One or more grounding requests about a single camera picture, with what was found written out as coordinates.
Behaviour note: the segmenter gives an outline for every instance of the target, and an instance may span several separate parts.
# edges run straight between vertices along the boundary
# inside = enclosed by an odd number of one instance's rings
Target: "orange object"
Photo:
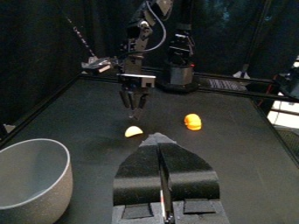
[[[185,117],[185,124],[189,130],[201,130],[202,129],[202,119],[197,114],[189,114]]]

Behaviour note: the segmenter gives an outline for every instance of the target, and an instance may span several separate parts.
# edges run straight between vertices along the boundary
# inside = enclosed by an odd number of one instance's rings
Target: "black mat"
[[[118,84],[79,80],[10,142],[46,137],[70,149],[74,195],[58,224],[111,223],[118,167],[155,132],[213,166],[231,224],[299,223],[299,170],[249,99],[155,89],[136,122],[127,117],[118,90]],[[201,115],[201,131],[185,127],[190,113]],[[145,134],[126,138],[131,125]]]

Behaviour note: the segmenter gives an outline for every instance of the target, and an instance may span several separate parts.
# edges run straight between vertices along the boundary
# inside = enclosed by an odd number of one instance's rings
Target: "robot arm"
[[[145,75],[142,72],[145,53],[159,47],[165,42],[166,34],[161,44],[151,49],[146,49],[147,41],[157,21],[162,23],[162,19],[169,18],[173,6],[174,0],[154,0],[151,3],[146,1],[127,27],[127,39],[120,49],[123,55],[119,57],[122,65],[118,80],[122,83],[120,97],[126,107],[131,109],[130,117],[135,119],[142,115],[149,88],[155,86],[155,76]]]
[[[162,20],[170,17],[173,7],[174,0],[145,1],[127,26],[127,37],[120,46],[123,54],[114,59],[91,57],[88,63],[82,63],[83,69],[98,71],[99,73],[111,67],[119,69],[118,81],[122,83],[119,93],[126,107],[131,109],[130,117],[135,119],[139,119],[146,105],[149,88],[155,86],[155,76],[145,75],[142,72],[143,58],[145,54],[150,53],[165,42],[166,29]],[[194,54],[194,42],[191,37],[191,10],[193,0],[183,0],[182,21],[178,24],[178,31],[170,44],[167,58],[171,73],[174,76],[183,77],[185,80],[187,76],[191,77],[193,75],[191,56]],[[163,27],[163,40],[154,48],[146,49],[149,38],[154,32],[153,27],[157,22]]]

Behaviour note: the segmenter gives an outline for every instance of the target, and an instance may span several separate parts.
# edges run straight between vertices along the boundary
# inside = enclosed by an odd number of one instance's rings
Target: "white bowl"
[[[0,223],[52,224],[71,202],[71,154],[51,139],[0,150]]]

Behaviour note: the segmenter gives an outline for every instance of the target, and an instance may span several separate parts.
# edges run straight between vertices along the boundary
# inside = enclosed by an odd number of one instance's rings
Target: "black curtain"
[[[165,65],[167,41],[175,32],[182,1],[174,1],[173,16],[165,23],[166,44],[146,55],[147,66]],[[0,123],[14,123],[78,75],[80,62],[88,60],[90,52],[66,16],[95,54],[115,56],[127,35],[127,22],[142,2],[12,0],[0,4]],[[195,71],[233,75],[241,70],[263,3],[261,0],[195,0]],[[299,54],[299,2],[273,0],[262,28],[249,74],[273,78],[289,71]],[[161,38],[162,29],[157,25],[149,47]],[[251,88],[266,91],[262,87]]]

